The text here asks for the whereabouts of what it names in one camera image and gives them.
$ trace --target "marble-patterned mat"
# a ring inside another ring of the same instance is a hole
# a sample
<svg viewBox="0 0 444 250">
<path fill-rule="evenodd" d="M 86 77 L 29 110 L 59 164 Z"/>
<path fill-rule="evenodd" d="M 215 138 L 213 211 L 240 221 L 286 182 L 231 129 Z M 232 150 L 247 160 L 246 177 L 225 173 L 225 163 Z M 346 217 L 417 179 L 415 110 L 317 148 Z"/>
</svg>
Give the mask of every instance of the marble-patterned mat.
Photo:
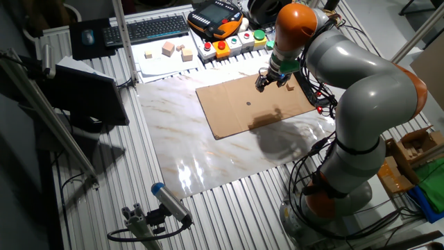
<svg viewBox="0 0 444 250">
<path fill-rule="evenodd" d="M 164 182 L 179 199 L 289 163 L 334 131 L 333 119 L 311 111 L 215 140 L 196 88 L 256 74 L 260 67 L 268 65 L 239 62 L 137 86 Z"/>
</svg>

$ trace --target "keyboard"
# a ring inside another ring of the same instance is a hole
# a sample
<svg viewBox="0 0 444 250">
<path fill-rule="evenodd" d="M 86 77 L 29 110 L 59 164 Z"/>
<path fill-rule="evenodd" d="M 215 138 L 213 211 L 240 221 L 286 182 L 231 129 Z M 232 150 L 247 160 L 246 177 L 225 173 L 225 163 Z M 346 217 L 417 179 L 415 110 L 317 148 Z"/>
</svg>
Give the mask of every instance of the keyboard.
<svg viewBox="0 0 444 250">
<path fill-rule="evenodd" d="M 188 26 L 183 16 L 164 17 L 149 21 L 127 24 L 131 44 L 171 38 L 188 33 Z M 102 29 L 105 47 L 120 47 L 123 45 L 119 27 Z"/>
</svg>

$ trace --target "green button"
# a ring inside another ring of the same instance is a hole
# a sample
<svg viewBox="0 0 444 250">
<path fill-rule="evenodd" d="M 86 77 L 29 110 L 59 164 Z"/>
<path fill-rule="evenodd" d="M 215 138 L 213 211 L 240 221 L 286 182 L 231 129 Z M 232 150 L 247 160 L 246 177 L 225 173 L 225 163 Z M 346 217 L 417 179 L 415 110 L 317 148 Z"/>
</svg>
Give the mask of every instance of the green button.
<svg viewBox="0 0 444 250">
<path fill-rule="evenodd" d="M 266 49 L 271 50 L 275 46 L 275 41 L 268 41 L 266 44 Z"/>
<path fill-rule="evenodd" d="M 255 39 L 256 40 L 262 40 L 262 39 L 264 39 L 265 38 L 265 32 L 263 32 L 263 31 L 261 31 L 261 30 L 257 30 L 257 31 L 255 31 L 255 33 L 254 33 L 254 37 L 255 37 Z"/>
</svg>

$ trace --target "metal rod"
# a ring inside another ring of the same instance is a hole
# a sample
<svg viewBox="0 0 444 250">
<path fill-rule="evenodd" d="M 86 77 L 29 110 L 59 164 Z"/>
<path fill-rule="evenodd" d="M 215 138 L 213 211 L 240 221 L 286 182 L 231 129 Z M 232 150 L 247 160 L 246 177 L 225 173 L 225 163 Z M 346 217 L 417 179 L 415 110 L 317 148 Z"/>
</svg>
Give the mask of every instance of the metal rod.
<svg viewBox="0 0 444 250">
<path fill-rule="evenodd" d="M 8 56 L 14 58 L 15 60 L 20 60 L 19 56 L 14 52 L 13 49 L 8 50 Z M 37 83 L 28 78 L 23 66 L 7 59 L 0 59 L 0 65 L 9 75 L 20 92 L 23 93 L 26 100 L 29 101 L 38 115 L 42 118 L 43 122 L 57 137 L 69 155 L 79 163 L 80 168 L 85 172 L 85 174 L 89 177 L 96 178 L 97 175 L 93 166 L 77 145 L 77 142 L 72 138 L 65 125 L 63 125 L 63 123 L 58 119 L 51 107 L 51 104 L 49 103 L 48 99 L 46 99 Z"/>
<path fill-rule="evenodd" d="M 416 31 L 413 38 L 394 55 L 391 59 L 392 63 L 398 64 L 410 50 L 425 37 L 425 35 L 433 28 L 433 26 L 444 16 L 444 4 L 433 13 L 433 15 Z"/>
<path fill-rule="evenodd" d="M 137 77 L 136 64 L 134 63 L 133 50 L 131 49 L 130 36 L 125 22 L 125 15 L 123 13 L 121 0 L 112 0 L 114 13 L 116 14 L 117 26 L 119 27 L 120 36 L 122 37 L 123 49 L 125 50 L 126 61 L 130 68 L 130 77 L 133 80 L 133 85 L 139 83 Z"/>
</svg>

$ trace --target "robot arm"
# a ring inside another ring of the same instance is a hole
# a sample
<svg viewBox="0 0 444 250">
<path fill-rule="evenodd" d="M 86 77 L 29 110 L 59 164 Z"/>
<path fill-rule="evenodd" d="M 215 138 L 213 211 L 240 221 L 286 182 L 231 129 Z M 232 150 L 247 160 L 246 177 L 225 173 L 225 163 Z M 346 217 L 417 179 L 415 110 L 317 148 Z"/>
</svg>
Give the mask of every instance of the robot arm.
<svg viewBox="0 0 444 250">
<path fill-rule="evenodd" d="M 276 19 L 276 36 L 270 66 L 265 76 L 259 76 L 256 89 L 264 91 L 265 86 L 277 82 L 282 87 L 290 75 L 299 69 L 296 58 L 312 35 L 328 20 L 322 10 L 311 9 L 302 4 L 288 4 Z"/>
<path fill-rule="evenodd" d="M 349 215 L 371 200 L 367 180 L 385 157 L 381 133 L 414 118 L 427 100 L 427 87 L 411 72 L 362 49 L 334 28 L 318 32 L 326 19 L 322 11 L 298 3 L 283 7 L 268 73 L 256 82 L 260 92 L 273 81 L 284 85 L 299 68 L 289 65 L 296 64 L 309 44 L 308 70 L 320 81 L 346 89 L 336 108 L 336 143 L 300 204 L 318 224 Z M 286 219 L 281 218 L 284 227 L 294 232 L 285 226 Z"/>
</svg>

